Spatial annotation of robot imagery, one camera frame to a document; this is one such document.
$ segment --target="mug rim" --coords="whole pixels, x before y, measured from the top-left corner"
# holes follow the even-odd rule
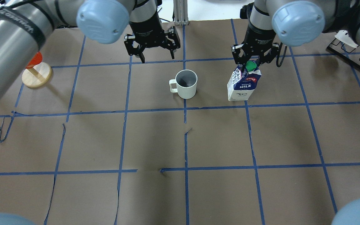
[[[178,82],[177,82],[177,75],[179,75],[179,73],[181,73],[181,72],[183,72],[183,71],[191,71],[194,75],[195,75],[195,78],[196,78],[196,80],[195,80],[195,83],[192,85],[192,86],[190,86],[190,87],[183,87],[183,86],[181,86]],[[196,84],[197,84],[197,82],[198,82],[198,76],[197,76],[197,74],[194,72],[194,71],[192,71],[192,70],[180,70],[177,74],[176,74],[176,76],[174,77],[174,80],[176,81],[176,84],[177,85],[179,85],[180,87],[182,87],[182,88],[192,88],[192,87],[194,87]]]

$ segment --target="milk carton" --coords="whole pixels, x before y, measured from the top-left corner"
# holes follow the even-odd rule
[[[248,61],[246,69],[241,72],[242,66],[238,65],[227,83],[229,101],[246,101],[254,92],[259,78],[262,76],[254,61]]]

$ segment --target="green cap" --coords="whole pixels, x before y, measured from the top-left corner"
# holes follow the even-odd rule
[[[248,61],[247,64],[245,65],[245,68],[247,69],[248,72],[251,72],[256,68],[256,63],[254,61]]]

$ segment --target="red logo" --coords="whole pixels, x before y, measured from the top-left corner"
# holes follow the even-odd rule
[[[246,81],[253,81],[254,83],[256,83],[256,81],[257,81],[255,77],[247,77],[245,80]]]

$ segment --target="white mug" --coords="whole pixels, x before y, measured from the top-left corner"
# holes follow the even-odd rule
[[[197,91],[197,74],[192,70],[181,70],[176,74],[176,78],[169,81],[170,92],[177,93],[181,98],[189,99],[194,97]]]

